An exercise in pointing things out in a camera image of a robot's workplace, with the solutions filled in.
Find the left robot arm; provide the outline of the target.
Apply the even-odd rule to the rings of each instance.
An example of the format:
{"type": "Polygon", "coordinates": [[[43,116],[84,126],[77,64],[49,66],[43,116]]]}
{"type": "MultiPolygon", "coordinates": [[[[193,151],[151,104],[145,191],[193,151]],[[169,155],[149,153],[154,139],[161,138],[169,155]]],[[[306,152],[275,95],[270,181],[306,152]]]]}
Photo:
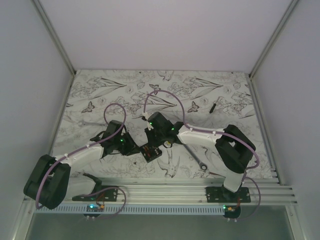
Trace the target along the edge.
{"type": "Polygon", "coordinates": [[[140,152],[124,123],[112,120],[106,130],[92,137],[84,147],[56,157],[41,156],[23,193],[35,200],[37,209],[46,207],[52,210],[65,199],[74,197],[96,201],[102,195],[101,180],[88,173],[78,177],[72,175],[108,155],[131,156],[140,152]]]}

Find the black fuse box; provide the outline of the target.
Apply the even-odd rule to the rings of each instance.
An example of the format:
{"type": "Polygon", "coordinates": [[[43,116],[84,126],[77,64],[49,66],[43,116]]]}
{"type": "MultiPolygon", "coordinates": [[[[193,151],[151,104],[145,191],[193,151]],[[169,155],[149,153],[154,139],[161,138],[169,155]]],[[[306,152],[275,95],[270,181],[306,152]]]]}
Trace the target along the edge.
{"type": "Polygon", "coordinates": [[[150,163],[162,156],[162,151],[158,147],[152,146],[148,143],[142,145],[139,149],[147,163],[150,163]]]}

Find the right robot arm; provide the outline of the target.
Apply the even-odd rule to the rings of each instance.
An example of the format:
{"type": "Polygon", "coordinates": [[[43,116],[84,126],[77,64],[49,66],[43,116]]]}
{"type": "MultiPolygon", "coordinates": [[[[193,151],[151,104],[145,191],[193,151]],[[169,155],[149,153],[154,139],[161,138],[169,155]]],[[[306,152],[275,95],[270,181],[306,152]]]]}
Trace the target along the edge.
{"type": "Polygon", "coordinates": [[[226,202],[234,202],[240,195],[239,188],[253,158],[256,147],[235,125],[229,124],[224,129],[198,128],[184,122],[175,124],[167,120],[160,112],[142,116],[147,121],[145,133],[152,147],[164,143],[169,145],[199,145],[207,149],[216,149],[227,173],[221,190],[226,202]]]}

